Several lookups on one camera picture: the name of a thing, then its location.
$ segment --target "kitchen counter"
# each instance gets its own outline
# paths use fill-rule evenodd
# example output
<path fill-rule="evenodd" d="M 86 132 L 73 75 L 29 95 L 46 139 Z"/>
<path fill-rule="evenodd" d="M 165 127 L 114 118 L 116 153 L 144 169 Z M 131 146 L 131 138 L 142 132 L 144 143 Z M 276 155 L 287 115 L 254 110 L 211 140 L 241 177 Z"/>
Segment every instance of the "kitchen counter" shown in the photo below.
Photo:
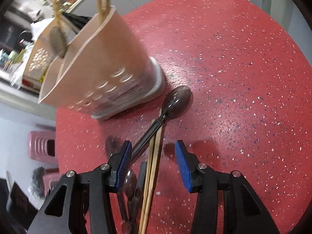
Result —
<path fill-rule="evenodd" d="M 286 234 L 312 195 L 312 68 L 295 42 L 247 0 L 155 0 L 124 19 L 161 65 L 166 92 L 104 122 L 58 109 L 60 171 L 87 172 L 107 162 L 111 138 L 137 142 L 166 94 L 188 85 L 191 108 L 164 128 L 147 233 L 191 229 L 196 194 L 184 188 L 174 157 L 174 143 L 183 140 L 200 162 L 241 171 Z"/>

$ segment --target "perforated holes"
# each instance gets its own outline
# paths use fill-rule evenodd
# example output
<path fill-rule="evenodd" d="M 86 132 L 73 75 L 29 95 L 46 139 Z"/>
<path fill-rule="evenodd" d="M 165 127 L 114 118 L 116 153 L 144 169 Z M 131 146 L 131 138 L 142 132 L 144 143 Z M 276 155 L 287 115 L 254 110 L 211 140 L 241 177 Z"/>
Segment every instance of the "perforated holes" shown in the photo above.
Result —
<path fill-rule="evenodd" d="M 91 102 L 86 102 L 83 106 L 89 106 L 91 104 Z"/>
<path fill-rule="evenodd" d="M 95 95 L 95 96 L 93 97 L 93 100 L 97 101 L 97 100 L 99 100 L 101 97 L 102 97 L 102 95 Z"/>
<path fill-rule="evenodd" d="M 113 88 L 111 88 L 110 90 L 107 90 L 106 93 L 112 92 L 117 86 L 114 86 Z"/>
<path fill-rule="evenodd" d="M 105 87 L 108 84 L 108 81 L 103 81 L 100 84 L 98 84 L 96 87 L 98 89 L 102 89 L 103 87 Z"/>
<path fill-rule="evenodd" d="M 85 97 L 91 97 L 93 95 L 94 91 L 88 91 L 86 94 L 85 94 Z"/>
<path fill-rule="evenodd" d="M 115 74 L 111 75 L 111 77 L 120 76 L 125 70 L 126 70 L 126 68 L 121 68 Z"/>
<path fill-rule="evenodd" d="M 132 78 L 132 75 L 125 75 L 122 77 L 122 79 L 120 80 L 121 83 L 127 82 Z"/>

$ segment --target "blue gripper pad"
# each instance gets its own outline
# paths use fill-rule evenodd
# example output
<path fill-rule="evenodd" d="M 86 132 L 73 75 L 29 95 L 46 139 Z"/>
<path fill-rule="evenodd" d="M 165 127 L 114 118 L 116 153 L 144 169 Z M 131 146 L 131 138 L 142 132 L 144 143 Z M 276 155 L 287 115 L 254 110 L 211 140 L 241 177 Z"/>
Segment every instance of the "blue gripper pad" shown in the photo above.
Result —
<path fill-rule="evenodd" d="M 116 175 L 116 184 L 115 187 L 117 190 L 119 190 L 124 185 L 124 180 L 126 178 L 129 164 L 131 161 L 131 155 L 132 155 L 132 144 L 130 141 L 125 141 L 124 143 L 127 143 L 126 150 L 124 152 L 124 155 L 121 159 L 120 165 L 117 170 Z"/>
<path fill-rule="evenodd" d="M 183 141 L 177 141 L 174 148 L 183 185 L 185 186 L 188 192 L 191 192 L 193 188 L 193 185 L 191 183 L 191 171 L 185 159 L 185 157 L 188 157 L 187 156 L 188 152 L 185 148 L 185 145 L 183 144 Z"/>

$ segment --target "metal screw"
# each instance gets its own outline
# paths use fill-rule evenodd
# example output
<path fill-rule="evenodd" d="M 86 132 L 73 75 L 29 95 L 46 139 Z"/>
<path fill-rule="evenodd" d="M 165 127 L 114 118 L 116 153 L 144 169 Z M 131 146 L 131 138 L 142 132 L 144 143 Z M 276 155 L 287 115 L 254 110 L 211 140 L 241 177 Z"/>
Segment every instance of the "metal screw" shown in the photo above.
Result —
<path fill-rule="evenodd" d="M 74 171 L 68 171 L 68 172 L 66 172 L 66 176 L 68 177 L 68 178 L 70 178 L 70 177 L 72 177 L 72 176 L 74 176 L 75 175 L 75 172 Z"/>
<path fill-rule="evenodd" d="M 108 163 L 104 163 L 101 165 L 102 170 L 107 170 L 109 167 L 110 167 L 110 165 Z"/>
<path fill-rule="evenodd" d="M 241 176 L 241 173 L 239 171 L 233 171 L 232 175 L 237 178 Z"/>
<path fill-rule="evenodd" d="M 198 164 L 198 168 L 201 169 L 201 170 L 204 170 L 207 168 L 207 165 L 205 163 L 199 163 Z"/>

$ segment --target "plastic bag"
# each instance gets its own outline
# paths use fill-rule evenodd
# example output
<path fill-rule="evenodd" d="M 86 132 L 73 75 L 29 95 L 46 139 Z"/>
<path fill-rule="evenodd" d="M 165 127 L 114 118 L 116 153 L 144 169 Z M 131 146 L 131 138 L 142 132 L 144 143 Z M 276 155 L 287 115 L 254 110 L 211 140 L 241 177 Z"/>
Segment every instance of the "plastic bag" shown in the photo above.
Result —
<path fill-rule="evenodd" d="M 28 187 L 29 193 L 35 197 L 35 198 L 40 198 L 44 199 L 44 185 L 43 185 L 43 173 L 44 173 L 44 168 L 39 167 L 34 169 L 32 173 L 32 180 L 30 183 L 30 186 Z"/>
<path fill-rule="evenodd" d="M 19 89 L 22 85 L 23 74 L 29 60 L 29 56 L 32 53 L 34 44 L 30 44 L 25 48 L 25 53 L 23 54 L 23 59 L 20 63 L 15 63 L 10 65 L 7 72 L 10 74 L 11 86 L 15 89 Z"/>
<path fill-rule="evenodd" d="M 4 68 L 8 60 L 9 56 L 7 55 L 7 53 L 3 49 L 0 50 L 0 67 Z"/>
<path fill-rule="evenodd" d="M 47 18 L 42 21 L 32 23 L 30 26 L 32 28 L 32 40 L 36 41 L 43 30 L 53 21 L 53 18 Z"/>

